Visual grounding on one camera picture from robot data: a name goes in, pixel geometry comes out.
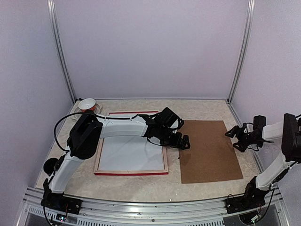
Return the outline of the brown cardboard backing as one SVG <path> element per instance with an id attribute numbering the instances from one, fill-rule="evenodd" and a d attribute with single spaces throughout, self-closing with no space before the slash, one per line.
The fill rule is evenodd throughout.
<path id="1" fill-rule="evenodd" d="M 180 129 L 190 148 L 179 151 L 183 184 L 238 180 L 243 174 L 224 121 L 187 120 Z"/>

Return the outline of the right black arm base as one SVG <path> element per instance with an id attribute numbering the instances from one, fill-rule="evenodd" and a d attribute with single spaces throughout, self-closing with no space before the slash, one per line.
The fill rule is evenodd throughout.
<path id="1" fill-rule="evenodd" d="M 243 195 L 228 197 L 224 200 L 228 214 L 258 208 L 265 205 L 265 196 L 270 192 L 270 186 L 259 189 L 256 185 L 256 178 L 253 177 L 246 185 Z"/>

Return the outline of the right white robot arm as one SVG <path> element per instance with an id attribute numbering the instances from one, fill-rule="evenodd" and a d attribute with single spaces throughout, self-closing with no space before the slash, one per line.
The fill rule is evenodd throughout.
<path id="1" fill-rule="evenodd" d="M 233 147 L 244 152 L 247 149 L 274 149 L 275 160 L 254 179 L 257 190 L 267 191 L 280 181 L 295 164 L 301 162 L 301 116 L 285 113 L 280 122 L 266 124 L 266 117 L 257 115 L 253 122 L 234 126 L 225 136 L 236 138 Z"/>

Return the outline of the aluminium post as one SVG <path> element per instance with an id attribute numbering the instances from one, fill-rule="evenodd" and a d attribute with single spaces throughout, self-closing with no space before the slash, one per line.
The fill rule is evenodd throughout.
<path id="1" fill-rule="evenodd" d="M 229 103 L 229 105 L 231 105 L 234 100 L 234 96 L 235 96 L 235 93 L 236 93 L 236 90 L 238 87 L 238 83 L 239 83 L 239 79 L 241 76 L 241 72 L 243 69 L 244 60 L 246 57 L 247 47 L 248 47 L 248 43 L 249 43 L 249 38 L 251 35 L 254 10 L 255 10 L 255 0 L 249 0 L 248 7 L 247 7 L 246 22 L 245 22 L 245 27 L 244 27 L 243 37 L 242 37 L 242 43 L 241 43 L 241 47 L 240 47 L 240 51 L 239 51 L 239 55 L 238 55 L 238 62 L 236 65 L 234 78 L 233 78 L 233 81 L 231 84 L 230 93 L 227 98 L 227 102 Z"/>
<path id="2" fill-rule="evenodd" d="M 63 52 L 63 46 L 62 46 L 60 32 L 59 32 L 59 26 L 58 26 L 58 19 L 56 16 L 55 1 L 47 0 L 47 6 L 48 6 L 48 12 L 49 12 L 49 17 L 50 17 L 52 32 L 53 32 L 53 36 L 54 36 L 54 41 L 55 41 L 55 47 L 56 47 L 59 63 L 60 63 L 61 69 L 62 69 L 63 78 L 64 78 L 64 81 L 65 81 L 65 84 L 66 84 L 66 87 L 68 90 L 69 97 L 70 97 L 72 103 L 74 104 L 77 101 L 77 97 L 76 97 L 75 90 L 74 90 L 74 87 L 73 87 L 73 84 L 72 84 L 72 81 L 71 81 L 71 78 L 69 75 L 66 59 L 64 56 L 64 52 Z"/>

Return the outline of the black cylindrical cup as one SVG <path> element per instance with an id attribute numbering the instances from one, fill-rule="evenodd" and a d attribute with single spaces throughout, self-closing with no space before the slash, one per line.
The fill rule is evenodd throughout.
<path id="1" fill-rule="evenodd" d="M 48 160 L 45 161 L 43 165 L 43 171 L 48 175 L 51 176 L 52 173 L 54 172 L 55 164 L 57 163 L 58 159 L 57 158 L 49 158 Z"/>

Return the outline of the grey round plate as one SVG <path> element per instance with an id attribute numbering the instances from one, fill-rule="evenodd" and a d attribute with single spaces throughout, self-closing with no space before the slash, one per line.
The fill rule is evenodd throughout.
<path id="1" fill-rule="evenodd" d="M 103 106 L 102 105 L 99 105 L 99 104 L 95 104 L 95 108 L 93 110 L 94 114 L 100 114 L 101 111 L 102 111 L 102 108 Z M 77 106 L 74 110 L 73 113 L 79 113 L 79 112 L 82 112 L 81 109 Z M 76 121 L 78 120 L 80 117 L 81 117 L 82 114 L 77 114 L 77 115 L 73 115 L 71 116 L 71 120 L 72 121 Z"/>

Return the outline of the right aluminium post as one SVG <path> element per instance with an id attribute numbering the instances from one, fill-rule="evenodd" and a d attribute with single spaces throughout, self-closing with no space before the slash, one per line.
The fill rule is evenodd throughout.
<path id="1" fill-rule="evenodd" d="M 249 38 L 251 35 L 254 10 L 255 10 L 255 0 L 249 0 L 248 7 L 247 7 L 246 22 L 245 22 L 245 27 L 244 27 L 243 37 L 242 37 L 242 43 L 241 43 L 241 47 L 240 47 L 240 51 L 239 51 L 239 55 L 238 55 L 238 62 L 236 65 L 234 78 L 233 78 L 233 81 L 231 84 L 230 93 L 227 98 L 227 102 L 229 103 L 229 105 L 231 105 L 234 100 L 234 96 L 235 96 L 235 93 L 236 93 L 236 90 L 238 87 L 238 83 L 239 83 L 239 79 L 241 76 L 241 72 L 243 69 L 244 60 L 246 57 L 247 47 L 248 47 L 248 43 L 249 43 Z"/>

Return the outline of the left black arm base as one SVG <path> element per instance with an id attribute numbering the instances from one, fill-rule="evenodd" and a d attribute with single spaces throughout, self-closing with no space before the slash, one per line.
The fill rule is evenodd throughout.
<path id="1" fill-rule="evenodd" d="M 53 193 L 49 188 L 48 179 L 45 179 L 43 189 L 44 194 L 41 200 L 41 206 L 65 213 L 79 214 L 82 205 L 81 199 L 67 197 L 64 193 Z"/>

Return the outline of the aluminium front rail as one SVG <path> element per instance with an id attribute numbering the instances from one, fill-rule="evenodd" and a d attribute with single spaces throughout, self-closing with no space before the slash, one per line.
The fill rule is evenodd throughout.
<path id="1" fill-rule="evenodd" d="M 13 222 L 15 226 L 242 226 L 243 219 L 259 217 L 254 226 L 288 226 L 290 220 L 281 193 L 266 196 L 266 205 L 256 209 L 228 213 L 226 197 L 190 202 L 119 202 L 80 197 L 78 214 L 67 214 L 62 222 L 57 216 L 62 212 L 43 208 L 43 190 L 27 188 Z"/>

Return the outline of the orange white bowl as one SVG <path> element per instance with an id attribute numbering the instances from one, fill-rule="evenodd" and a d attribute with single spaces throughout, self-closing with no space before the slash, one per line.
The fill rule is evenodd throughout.
<path id="1" fill-rule="evenodd" d="M 95 109 L 95 105 L 96 105 L 96 100 L 93 98 L 86 98 L 83 99 L 79 102 L 78 104 L 78 108 L 81 111 L 86 111 L 86 110 L 94 110 Z"/>

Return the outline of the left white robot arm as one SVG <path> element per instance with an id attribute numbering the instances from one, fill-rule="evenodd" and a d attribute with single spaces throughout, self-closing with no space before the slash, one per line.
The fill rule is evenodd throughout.
<path id="1" fill-rule="evenodd" d="M 175 113 L 137 114 L 133 117 L 109 117 L 91 111 L 80 114 L 67 139 L 64 154 L 60 158 L 50 158 L 43 166 L 48 175 L 43 183 L 47 201 L 55 209 L 66 205 L 64 193 L 66 185 L 80 164 L 97 151 L 99 140 L 107 137 L 134 136 L 159 140 L 162 147 L 186 150 L 190 148 L 189 136 L 178 130 L 184 125 L 183 119 Z"/>

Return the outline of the left aluminium post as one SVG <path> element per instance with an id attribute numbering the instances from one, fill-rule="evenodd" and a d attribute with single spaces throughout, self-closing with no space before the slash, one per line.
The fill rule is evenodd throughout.
<path id="1" fill-rule="evenodd" d="M 74 87 L 73 87 L 73 84 L 72 84 L 72 81 L 71 81 L 71 78 L 69 75 L 66 59 L 64 56 L 64 52 L 63 52 L 63 46 L 62 46 L 60 32 L 59 32 L 59 26 L 58 26 L 58 19 L 56 16 L 55 1 L 47 0 L 47 6 L 48 6 L 48 12 L 49 12 L 49 17 L 50 17 L 52 32 L 53 32 L 53 36 L 54 36 L 54 41 L 55 41 L 55 47 L 56 47 L 59 63 L 60 63 L 61 69 L 62 69 L 63 78 L 64 78 L 64 81 L 65 81 L 65 84 L 66 84 L 66 87 L 68 90 L 69 97 L 70 97 L 72 103 L 74 104 L 77 101 L 77 97 L 76 97 L 75 90 L 74 90 Z"/>

